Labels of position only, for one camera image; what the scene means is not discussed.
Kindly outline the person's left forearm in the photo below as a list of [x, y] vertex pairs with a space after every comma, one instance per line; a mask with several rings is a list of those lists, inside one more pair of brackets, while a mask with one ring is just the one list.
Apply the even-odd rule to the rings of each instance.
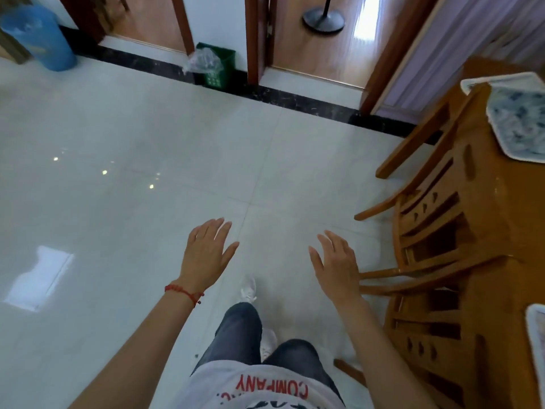
[[135, 332], [68, 409], [148, 409], [174, 344], [204, 293], [171, 282]]

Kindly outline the wooden dining table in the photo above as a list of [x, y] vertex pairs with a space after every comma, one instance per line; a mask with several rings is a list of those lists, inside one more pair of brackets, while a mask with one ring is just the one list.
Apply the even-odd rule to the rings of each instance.
[[545, 164], [505, 155], [486, 113], [492, 91], [489, 81], [471, 87], [453, 148], [469, 228], [484, 251], [499, 254], [473, 268], [464, 290], [475, 404], [545, 409], [527, 323], [531, 306], [545, 306]]

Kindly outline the white shoe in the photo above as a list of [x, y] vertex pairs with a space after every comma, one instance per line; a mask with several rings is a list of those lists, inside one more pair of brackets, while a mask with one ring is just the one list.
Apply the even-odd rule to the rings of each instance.
[[255, 279], [252, 276], [244, 277], [240, 289], [241, 301], [253, 304], [257, 298], [256, 291], [257, 288]]
[[259, 347], [261, 363], [264, 364], [265, 361], [272, 355], [278, 346], [278, 341], [275, 332], [269, 328], [262, 329], [261, 343]]

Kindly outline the person's left hand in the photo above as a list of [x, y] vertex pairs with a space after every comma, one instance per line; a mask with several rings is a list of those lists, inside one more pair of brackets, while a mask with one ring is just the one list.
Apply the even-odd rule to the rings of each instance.
[[173, 284], [190, 294], [204, 293], [219, 279], [221, 257], [232, 223], [224, 218], [210, 219], [195, 227], [188, 236], [180, 275]]

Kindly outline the brown wooden door frame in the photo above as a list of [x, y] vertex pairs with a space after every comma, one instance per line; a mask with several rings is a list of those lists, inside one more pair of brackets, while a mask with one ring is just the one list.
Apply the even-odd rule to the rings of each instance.
[[301, 17], [325, 2], [245, 0], [248, 81], [276, 68], [333, 82], [361, 93], [359, 110], [371, 114], [438, 0], [331, 0], [345, 26], [322, 35]]
[[192, 54], [194, 41], [183, 0], [59, 0], [95, 43], [106, 36]]

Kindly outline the light purple door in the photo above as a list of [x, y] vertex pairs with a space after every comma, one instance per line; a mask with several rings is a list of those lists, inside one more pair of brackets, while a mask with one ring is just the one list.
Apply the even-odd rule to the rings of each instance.
[[545, 71], [545, 0], [438, 0], [371, 114], [419, 123], [473, 56]]

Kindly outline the wooden dining chair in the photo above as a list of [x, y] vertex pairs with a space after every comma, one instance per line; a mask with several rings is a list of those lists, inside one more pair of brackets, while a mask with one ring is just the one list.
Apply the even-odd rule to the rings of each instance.
[[388, 339], [440, 409], [540, 409], [525, 324], [528, 272], [512, 258], [459, 261], [388, 285]]
[[475, 86], [418, 173], [395, 195], [355, 216], [394, 208], [397, 268], [360, 274], [363, 285], [420, 277], [459, 261], [528, 264], [523, 231], [527, 168], [506, 157], [488, 122], [487, 83]]

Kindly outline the green plastic waste bin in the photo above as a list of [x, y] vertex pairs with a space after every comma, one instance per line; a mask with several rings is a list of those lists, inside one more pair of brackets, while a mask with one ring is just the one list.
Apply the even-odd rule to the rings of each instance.
[[194, 58], [196, 73], [203, 77], [203, 84], [209, 88], [226, 90], [235, 71], [235, 51], [199, 42]]

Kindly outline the blue plastic waste bin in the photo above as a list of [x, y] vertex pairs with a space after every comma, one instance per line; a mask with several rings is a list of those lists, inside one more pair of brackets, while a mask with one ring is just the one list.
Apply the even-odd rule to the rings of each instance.
[[77, 65], [56, 16], [39, 5], [19, 5], [0, 15], [0, 29], [12, 36], [43, 67], [63, 72]]

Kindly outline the clear plastic bin bag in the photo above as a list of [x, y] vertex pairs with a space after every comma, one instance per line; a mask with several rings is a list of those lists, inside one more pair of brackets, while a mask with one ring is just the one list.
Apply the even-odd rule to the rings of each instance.
[[212, 74], [223, 70], [222, 59], [218, 47], [206, 43], [198, 43], [193, 53], [181, 65], [183, 74]]

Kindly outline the brown wooden furniture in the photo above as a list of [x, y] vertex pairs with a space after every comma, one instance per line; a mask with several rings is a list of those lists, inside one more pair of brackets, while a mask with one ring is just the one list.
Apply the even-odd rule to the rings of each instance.
[[[31, 5], [31, 0], [0, 0], [0, 19], [4, 13], [21, 5]], [[0, 58], [17, 64], [24, 64], [31, 59], [31, 54], [12, 36], [0, 28]]]

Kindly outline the white blue patterned placemat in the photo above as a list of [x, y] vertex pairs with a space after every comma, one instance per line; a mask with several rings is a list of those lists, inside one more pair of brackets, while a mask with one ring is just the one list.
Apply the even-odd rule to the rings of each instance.
[[530, 304], [525, 322], [533, 358], [541, 409], [545, 409], [545, 304]]
[[465, 95], [481, 83], [491, 87], [488, 122], [503, 153], [514, 160], [545, 164], [545, 82], [535, 72], [466, 78]]

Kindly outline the black round stand base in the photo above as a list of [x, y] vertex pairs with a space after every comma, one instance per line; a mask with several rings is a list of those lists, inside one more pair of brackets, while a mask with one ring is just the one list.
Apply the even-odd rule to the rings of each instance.
[[311, 31], [322, 34], [337, 34], [344, 29], [345, 19], [342, 12], [332, 10], [331, 0], [326, 0], [323, 7], [314, 7], [302, 14], [303, 24]]

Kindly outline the white printed t-shirt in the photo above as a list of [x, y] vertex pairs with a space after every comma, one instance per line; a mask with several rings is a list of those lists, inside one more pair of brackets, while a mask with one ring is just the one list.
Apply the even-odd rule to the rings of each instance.
[[273, 365], [218, 360], [200, 366], [168, 409], [345, 409], [326, 385]]

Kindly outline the dark grey jeans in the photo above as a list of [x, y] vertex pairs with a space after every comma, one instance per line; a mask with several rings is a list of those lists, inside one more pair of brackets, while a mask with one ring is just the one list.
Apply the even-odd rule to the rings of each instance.
[[317, 350], [308, 341], [285, 341], [262, 364], [259, 353], [261, 337], [262, 321], [254, 305], [247, 302], [234, 304], [226, 311], [213, 341], [192, 374], [200, 366], [218, 360], [232, 360], [246, 365], [273, 365], [315, 379], [331, 388], [341, 399], [336, 385], [323, 368]]

